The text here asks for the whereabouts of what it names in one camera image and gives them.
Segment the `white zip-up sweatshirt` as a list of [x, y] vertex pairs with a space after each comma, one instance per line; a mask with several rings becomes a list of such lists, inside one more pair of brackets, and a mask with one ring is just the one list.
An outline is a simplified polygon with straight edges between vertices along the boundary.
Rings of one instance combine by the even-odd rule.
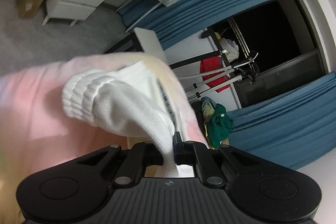
[[62, 90], [66, 116], [107, 132], [151, 141], [163, 157], [161, 177], [193, 177], [174, 161], [173, 136], [186, 126], [182, 110], [163, 83], [138, 61], [117, 71], [92, 69], [72, 76]]

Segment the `pastel tie-dye bed cover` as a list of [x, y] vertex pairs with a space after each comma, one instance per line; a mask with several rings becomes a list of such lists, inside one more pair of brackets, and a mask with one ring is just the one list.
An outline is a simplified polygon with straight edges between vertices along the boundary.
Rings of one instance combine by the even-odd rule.
[[204, 142], [195, 113], [174, 72], [161, 60], [141, 52], [76, 57], [70, 61], [23, 69], [1, 77], [1, 223], [22, 223], [15, 193], [35, 172], [111, 144], [127, 148], [126, 138], [64, 114], [62, 88], [89, 69], [116, 71], [143, 61], [175, 103], [184, 140]]

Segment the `right blue curtain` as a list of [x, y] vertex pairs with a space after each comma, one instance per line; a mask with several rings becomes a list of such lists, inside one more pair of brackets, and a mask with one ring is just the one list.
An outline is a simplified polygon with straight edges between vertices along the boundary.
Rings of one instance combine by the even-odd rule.
[[335, 148], [335, 73], [228, 116], [231, 146], [299, 169]]

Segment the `green sweatshirt pile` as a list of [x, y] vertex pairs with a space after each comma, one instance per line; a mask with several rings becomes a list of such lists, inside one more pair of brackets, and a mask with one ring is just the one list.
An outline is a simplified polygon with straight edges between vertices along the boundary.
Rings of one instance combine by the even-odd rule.
[[206, 138], [212, 149], [220, 145], [229, 144], [229, 134], [232, 130], [232, 119], [228, 116], [226, 108], [211, 102], [203, 104], [203, 117], [205, 120]]

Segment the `garment steamer stand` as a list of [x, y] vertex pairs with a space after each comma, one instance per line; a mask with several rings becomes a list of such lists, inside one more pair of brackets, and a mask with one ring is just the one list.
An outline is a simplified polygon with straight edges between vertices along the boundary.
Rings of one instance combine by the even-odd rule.
[[[205, 72], [205, 73], [197, 73], [195, 75], [189, 75], [189, 76], [183, 76], [179, 77], [179, 80], [190, 80], [200, 77], [202, 79], [202, 76], [211, 75], [213, 73], [221, 72], [219, 75], [205, 80], [198, 83], [193, 83], [191, 86], [185, 88], [185, 92], [189, 94], [188, 100], [195, 100], [197, 98], [201, 98], [202, 96], [215, 92], [218, 88], [221, 88], [226, 85], [232, 85], [235, 82], [239, 82], [244, 79], [250, 79], [253, 83], [256, 80], [257, 75], [259, 74], [259, 67], [255, 62], [255, 59], [258, 57], [258, 52], [250, 52], [247, 53], [245, 59], [242, 61], [232, 61], [229, 62], [227, 59], [227, 49], [222, 47], [221, 40], [218, 39], [217, 34], [210, 28], [205, 29], [201, 33], [202, 39], [210, 39], [214, 42], [214, 46], [216, 50], [209, 52], [209, 53], [203, 53], [202, 55], [190, 57], [189, 59], [185, 59], [182, 61], [178, 61], [175, 63], [170, 64], [171, 69], [178, 69], [182, 68], [194, 63], [201, 63], [202, 60], [208, 59], [210, 57], [219, 56], [221, 57], [223, 68], [217, 69], [215, 71], [211, 72]], [[222, 76], [228, 76], [229, 79], [213, 88], [209, 88], [206, 83], [213, 81], [219, 77]]]

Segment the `red garment on rack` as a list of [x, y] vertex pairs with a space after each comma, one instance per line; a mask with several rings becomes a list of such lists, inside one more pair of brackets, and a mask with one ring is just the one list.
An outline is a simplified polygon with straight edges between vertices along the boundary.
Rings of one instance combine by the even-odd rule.
[[[210, 57], [208, 59], [202, 60], [201, 63], [200, 63], [199, 73], [211, 72], [211, 71], [215, 71], [217, 69], [223, 68], [222, 60], [223, 59], [219, 56]], [[211, 79], [211, 78], [219, 75], [220, 73], [221, 72], [217, 72], [217, 73], [213, 73], [211, 75], [202, 76], [202, 80], [205, 81], [205, 80]], [[219, 77], [219, 78], [217, 78], [213, 81], [210, 81], [210, 82], [206, 83], [206, 85], [209, 88], [213, 88], [215, 86], [218, 86], [218, 85], [226, 82], [228, 79], [229, 79], [228, 76], [222, 76], [222, 77]], [[216, 92], [220, 93], [220, 92], [228, 89], [229, 87], [230, 87], [230, 85], [223, 86], [221, 88], [218, 88], [216, 90]]]

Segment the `dark window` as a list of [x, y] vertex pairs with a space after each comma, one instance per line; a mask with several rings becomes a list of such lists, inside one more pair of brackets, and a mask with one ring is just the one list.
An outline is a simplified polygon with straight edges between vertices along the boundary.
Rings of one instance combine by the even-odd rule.
[[234, 83], [241, 107], [300, 88], [326, 74], [317, 39], [299, 0], [273, 0], [210, 26], [238, 45], [239, 57], [254, 59]]

